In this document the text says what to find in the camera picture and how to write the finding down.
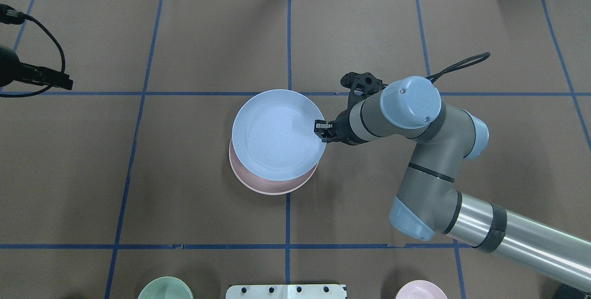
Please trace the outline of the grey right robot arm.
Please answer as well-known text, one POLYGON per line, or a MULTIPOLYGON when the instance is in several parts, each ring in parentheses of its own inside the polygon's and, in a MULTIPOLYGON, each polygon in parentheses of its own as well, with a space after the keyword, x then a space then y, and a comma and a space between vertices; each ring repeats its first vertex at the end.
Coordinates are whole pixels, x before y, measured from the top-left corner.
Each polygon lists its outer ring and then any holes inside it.
POLYGON ((335 120, 313 122, 323 143, 359 146, 399 136, 415 144, 389 215, 395 229, 422 241, 443 234, 590 293, 588 240, 456 188, 464 164, 486 149, 489 129, 443 101, 433 77, 384 84, 350 72, 340 82, 349 89, 346 109, 335 120))

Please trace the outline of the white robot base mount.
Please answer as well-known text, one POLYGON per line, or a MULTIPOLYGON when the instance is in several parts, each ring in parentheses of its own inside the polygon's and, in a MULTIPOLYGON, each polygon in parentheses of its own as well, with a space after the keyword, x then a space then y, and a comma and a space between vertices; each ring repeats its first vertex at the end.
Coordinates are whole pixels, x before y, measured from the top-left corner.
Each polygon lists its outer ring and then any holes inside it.
POLYGON ((226 299, 346 299, 346 285, 266 284, 230 286, 226 299))

